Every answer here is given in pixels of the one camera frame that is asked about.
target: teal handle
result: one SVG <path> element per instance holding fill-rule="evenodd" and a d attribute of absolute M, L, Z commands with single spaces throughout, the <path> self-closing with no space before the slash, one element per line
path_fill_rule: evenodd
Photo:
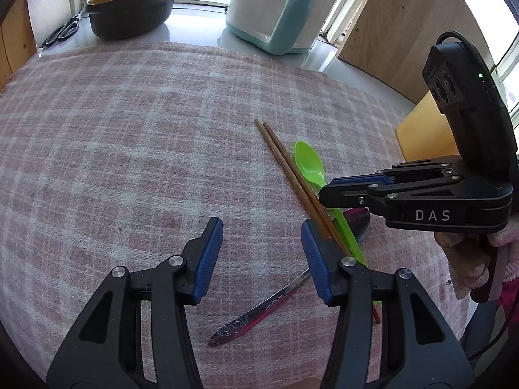
<path fill-rule="evenodd" d="M 314 0 L 287 0 L 281 18 L 268 44 L 269 52 L 274 55 L 285 54 L 292 49 L 306 20 Z"/>
<path fill-rule="evenodd" d="M 332 213 L 337 220 L 337 230 L 339 231 L 339 234 L 341 234 L 343 241 L 349 247 L 351 255 L 364 266 L 368 267 L 366 260 L 364 259 L 364 255 L 362 254 L 362 251 L 360 250 L 360 247 L 355 240 L 355 236 L 353 232 L 351 232 L 351 228 L 344 218 L 343 212 L 340 209 L 333 208 Z"/>

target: yellow cup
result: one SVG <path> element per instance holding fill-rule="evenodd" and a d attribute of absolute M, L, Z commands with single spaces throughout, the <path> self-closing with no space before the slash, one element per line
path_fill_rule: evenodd
<path fill-rule="evenodd" d="M 458 155 L 447 118 L 438 111 L 431 92 L 396 128 L 396 137 L 408 162 Z"/>

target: wooden chopstick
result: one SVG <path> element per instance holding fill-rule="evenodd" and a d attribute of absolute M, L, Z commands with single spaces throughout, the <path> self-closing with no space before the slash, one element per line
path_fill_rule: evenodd
<path fill-rule="evenodd" d="M 263 136 L 263 139 L 267 143 L 268 147 L 271 149 L 272 154 L 278 161 L 279 165 L 281 166 L 281 169 L 285 173 L 287 179 L 289 180 L 290 184 L 294 188 L 297 197 L 303 204 L 305 210 L 307 211 L 308 215 L 310 215 L 310 218 L 315 220 L 317 222 L 317 225 L 319 226 L 319 230 L 321 231 L 321 234 L 324 238 L 331 238 L 330 233 L 328 232 L 328 229 L 324 225 L 321 217 L 319 216 L 318 212 L 316 211 L 315 207 L 313 206 L 313 203 L 309 199 L 308 195 L 304 191 L 303 187 L 301 186 L 299 180 L 297 177 L 292 173 L 291 168 L 286 163 L 286 160 L 282 156 L 281 152 L 279 151 L 278 147 L 274 143 L 274 141 L 271 139 L 269 133 L 265 130 L 263 124 L 261 124 L 261 121 L 258 119 L 254 120 L 254 124 L 256 124 L 256 127 L 258 128 L 259 132 L 261 133 L 261 136 Z"/>
<path fill-rule="evenodd" d="M 274 131 L 266 122 L 261 124 L 260 120 L 255 119 L 254 123 L 274 154 L 274 157 L 278 161 L 279 165 L 281 165 L 281 169 L 289 179 L 290 184 L 305 206 L 308 214 L 312 219 L 317 221 L 323 237 L 330 238 L 331 236 L 341 248 L 342 252 L 346 256 L 350 256 L 348 248 L 344 245 L 341 236 L 337 232 L 330 217 L 324 210 L 321 202 L 319 202 L 316 194 L 313 192 L 312 188 L 299 171 L 299 168 L 297 168 L 297 165 L 295 164 L 288 151 L 285 149 L 285 146 L 283 146 L 281 141 L 276 136 L 276 133 L 274 133 Z M 373 321 L 376 324 L 380 323 L 380 315 L 378 314 L 375 306 L 372 308 L 372 314 Z"/>
<path fill-rule="evenodd" d="M 319 199 L 317 198 L 316 194 L 313 192 L 312 188 L 310 187 L 310 184 L 308 184 L 308 182 L 303 177 L 303 174 L 301 174 L 301 171 L 299 171 L 299 168 L 297 168 L 297 165 L 295 164 L 294 160 L 292 159 L 290 154 L 285 149 L 285 146 L 283 146 L 281 141 L 278 139 L 276 134 L 272 131 L 271 127 L 267 123 L 263 123 L 263 126 L 265 127 L 265 130 L 267 131 L 269 136 L 274 141 L 276 147 L 281 152 L 281 155 L 282 155 L 283 159 L 286 161 L 286 163 L 290 167 L 290 170 L 295 175 L 297 181 L 299 182 L 301 187 L 303 187 L 303 190 L 305 191 L 306 195 L 308 196 L 308 198 L 312 202 L 313 207 L 315 208 L 315 210 L 317 211 L 319 217 L 323 221 L 323 223 L 324 223 L 326 229 L 328 230 L 329 234 L 332 236 L 332 238 L 339 245 L 339 247 L 341 248 L 341 250 L 344 253 L 344 255 L 345 256 L 350 256 L 349 250 L 344 245 L 343 239 L 339 236 L 339 233 L 338 233 L 337 229 L 335 228 L 332 220 L 330 219 L 330 217 L 328 216 L 328 214 L 324 210 L 323 205 L 321 204 L 321 202 L 319 202 Z"/>

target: white electric pot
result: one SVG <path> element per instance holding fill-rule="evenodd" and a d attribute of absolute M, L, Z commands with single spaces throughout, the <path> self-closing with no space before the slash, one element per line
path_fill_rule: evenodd
<path fill-rule="evenodd" d="M 225 20 L 237 36 L 281 55 L 308 51 L 336 0 L 230 0 Z"/>

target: pink checkered cloth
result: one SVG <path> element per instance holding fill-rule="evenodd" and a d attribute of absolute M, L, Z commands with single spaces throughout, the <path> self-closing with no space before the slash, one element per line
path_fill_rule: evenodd
<path fill-rule="evenodd" d="M 216 329 L 306 269 L 307 215 L 253 119 L 286 148 L 301 139 L 328 179 L 403 161 L 403 114 L 324 74 L 217 48 L 139 42 L 42 57 L 0 96 L 0 320 L 45 377 L 60 343 L 111 268 L 156 266 L 210 216 L 224 240 L 207 296 L 187 319 L 209 388 L 274 389 L 321 377 L 337 309 L 312 282 L 225 346 Z M 433 234 L 373 217 L 373 269 L 409 267 L 460 336 L 458 301 Z M 376 377 L 381 326 L 374 333 Z M 150 344 L 144 344 L 151 372 Z"/>

